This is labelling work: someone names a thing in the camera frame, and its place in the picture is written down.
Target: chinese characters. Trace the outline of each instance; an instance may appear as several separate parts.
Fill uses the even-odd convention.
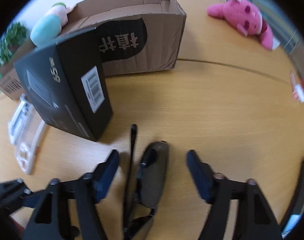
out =
[[[131,46],[133,48],[136,48],[136,46],[138,45],[138,43],[136,43],[137,37],[135,37],[134,33],[131,33],[131,35],[130,35],[131,39],[130,40],[129,40],[129,37],[128,37],[128,33],[121,34],[121,35],[114,35],[114,36],[116,37],[118,47],[120,49],[126,50],[127,48],[129,48]],[[110,36],[108,36],[106,39],[102,38],[103,45],[99,46],[100,51],[101,52],[106,52],[109,49],[114,51],[115,48],[116,48],[116,45],[114,45],[115,40],[111,40]]]

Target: green potted plant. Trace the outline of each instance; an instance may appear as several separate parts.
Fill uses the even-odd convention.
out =
[[[0,67],[10,61],[26,39],[27,29],[20,22],[12,23],[0,41]]]
[[[26,31],[27,29],[20,22],[12,23],[11,27],[7,29],[5,39],[10,52],[14,53],[21,42],[26,39]]]

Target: black robotic claw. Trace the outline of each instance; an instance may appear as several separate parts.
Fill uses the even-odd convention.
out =
[[[232,199],[239,200],[233,240],[282,240],[276,218],[254,179],[239,182],[214,173],[194,150],[187,153],[187,165],[200,197],[212,204],[199,240],[223,239]]]
[[[10,214],[22,206],[34,208],[24,240],[73,240],[79,230],[71,225],[68,199],[75,199],[82,239],[107,240],[95,204],[106,197],[118,166],[119,153],[113,150],[93,172],[72,181],[52,179],[38,192],[31,192],[21,179],[2,183],[0,209]]]

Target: barcode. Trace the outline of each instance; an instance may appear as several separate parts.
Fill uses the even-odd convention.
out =
[[[95,113],[105,99],[96,66],[81,77],[81,80],[92,112]]]

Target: screw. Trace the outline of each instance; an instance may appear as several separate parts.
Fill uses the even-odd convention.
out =
[[[214,173],[214,178],[215,179],[224,179],[225,177],[222,173],[217,172],[217,173]]]
[[[50,181],[51,185],[55,185],[55,184],[59,184],[59,183],[60,183],[60,181],[57,178],[51,179],[51,181]]]
[[[91,179],[93,178],[93,173],[88,172],[83,175],[83,179]]]
[[[249,184],[249,185],[256,185],[256,182],[255,182],[254,179],[249,179],[249,180],[248,180],[248,184]]]
[[[28,188],[26,188],[26,189],[24,190],[24,193],[27,194],[27,195],[29,195],[29,194],[31,194],[31,191],[30,191]]]

